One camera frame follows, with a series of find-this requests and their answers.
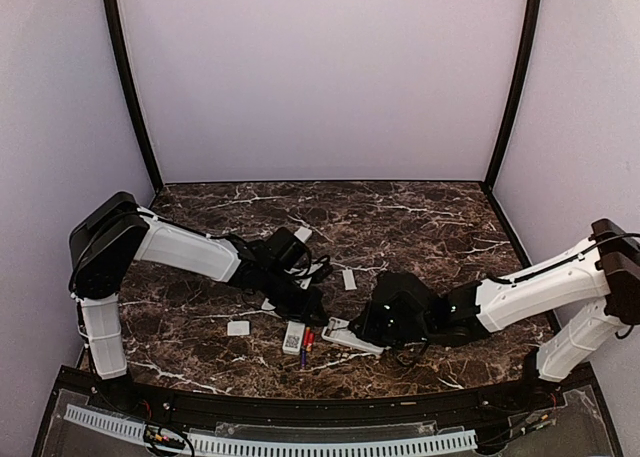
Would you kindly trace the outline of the red black battery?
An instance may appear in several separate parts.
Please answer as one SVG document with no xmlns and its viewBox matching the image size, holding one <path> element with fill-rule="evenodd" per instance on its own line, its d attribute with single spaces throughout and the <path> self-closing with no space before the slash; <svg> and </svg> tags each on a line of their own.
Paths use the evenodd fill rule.
<svg viewBox="0 0 640 457">
<path fill-rule="evenodd" d="M 312 351 L 314 340 L 315 340 L 315 334 L 311 333 L 309 335 L 309 338 L 308 338 L 308 341 L 307 341 L 307 344 L 306 344 L 306 352 L 307 353 L 310 353 Z"/>
</svg>

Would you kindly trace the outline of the red blue battery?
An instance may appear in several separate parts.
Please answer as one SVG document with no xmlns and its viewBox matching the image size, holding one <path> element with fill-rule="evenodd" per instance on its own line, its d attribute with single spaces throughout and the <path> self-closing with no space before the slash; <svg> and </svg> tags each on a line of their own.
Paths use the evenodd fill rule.
<svg viewBox="0 0 640 457">
<path fill-rule="evenodd" d="M 311 328 L 310 327 L 306 327 L 305 328 L 305 333 L 304 333 L 304 339 L 303 339 L 303 343 L 302 343 L 302 351 L 307 351 L 308 345 L 309 345 L 309 339 L 311 336 Z"/>
</svg>

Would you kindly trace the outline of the small white buttoned remote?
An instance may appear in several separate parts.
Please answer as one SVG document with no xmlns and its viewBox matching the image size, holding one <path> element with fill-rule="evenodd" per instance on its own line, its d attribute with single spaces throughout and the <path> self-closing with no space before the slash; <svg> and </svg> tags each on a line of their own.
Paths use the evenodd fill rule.
<svg viewBox="0 0 640 457">
<path fill-rule="evenodd" d="M 298 355 L 304 341 L 306 326 L 304 323 L 289 321 L 282 343 L 282 351 L 286 355 Z"/>
</svg>

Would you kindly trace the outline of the long white battery cover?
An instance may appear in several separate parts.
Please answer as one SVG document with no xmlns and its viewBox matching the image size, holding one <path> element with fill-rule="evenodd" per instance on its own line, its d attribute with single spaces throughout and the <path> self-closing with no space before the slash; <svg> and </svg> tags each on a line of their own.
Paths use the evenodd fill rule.
<svg viewBox="0 0 640 457">
<path fill-rule="evenodd" d="M 347 291 L 356 290 L 357 284 L 355 281 L 355 276 L 352 269 L 346 269 L 342 271 L 342 278 L 344 283 L 344 288 Z"/>
</svg>

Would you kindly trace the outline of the white TCL remote control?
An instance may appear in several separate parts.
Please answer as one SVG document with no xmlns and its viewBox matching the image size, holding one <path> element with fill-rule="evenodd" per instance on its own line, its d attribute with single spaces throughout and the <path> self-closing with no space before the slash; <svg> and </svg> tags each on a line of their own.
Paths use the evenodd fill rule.
<svg viewBox="0 0 640 457">
<path fill-rule="evenodd" d="M 265 299 L 261 305 L 261 309 L 266 312 L 274 312 L 275 306 L 272 305 L 268 299 Z"/>
</svg>

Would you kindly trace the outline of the curved white battery cover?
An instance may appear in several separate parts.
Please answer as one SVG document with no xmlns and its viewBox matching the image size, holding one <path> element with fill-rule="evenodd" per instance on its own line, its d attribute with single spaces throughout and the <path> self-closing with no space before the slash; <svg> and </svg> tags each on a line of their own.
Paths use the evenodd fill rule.
<svg viewBox="0 0 640 457">
<path fill-rule="evenodd" d="M 230 321 L 227 324 L 228 336 L 248 336 L 251 333 L 251 323 L 247 320 Z"/>
</svg>

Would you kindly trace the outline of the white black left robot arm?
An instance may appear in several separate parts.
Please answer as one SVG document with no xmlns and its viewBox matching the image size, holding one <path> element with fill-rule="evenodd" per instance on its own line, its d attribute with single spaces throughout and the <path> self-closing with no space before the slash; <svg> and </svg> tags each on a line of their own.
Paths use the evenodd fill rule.
<svg viewBox="0 0 640 457">
<path fill-rule="evenodd" d="M 213 236 L 178 225 L 118 192 L 76 226 L 69 237 L 72 272 L 68 289 L 93 368 L 105 380 L 103 398 L 120 413 L 141 404 L 128 373 L 118 310 L 119 292 L 131 264 L 146 261 L 262 293 L 275 313 L 310 327 L 328 324 L 318 285 L 332 271 L 326 256 L 314 260 L 305 237 L 286 228 L 265 240 Z"/>
</svg>

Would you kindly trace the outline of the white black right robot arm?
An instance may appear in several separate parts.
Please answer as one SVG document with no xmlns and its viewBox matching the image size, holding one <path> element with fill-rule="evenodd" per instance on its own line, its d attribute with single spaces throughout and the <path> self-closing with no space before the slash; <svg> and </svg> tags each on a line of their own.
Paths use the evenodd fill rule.
<svg viewBox="0 0 640 457">
<path fill-rule="evenodd" d="M 487 276 L 439 295 L 411 273 L 383 272 L 371 300 L 348 328 L 382 348 L 460 347 L 559 307 L 581 310 L 532 353 L 533 372 L 516 382 L 510 401 L 534 409 L 549 382 L 564 380 L 610 337 L 626 338 L 639 326 L 639 236 L 609 219 L 574 247 L 510 275 Z"/>
</svg>

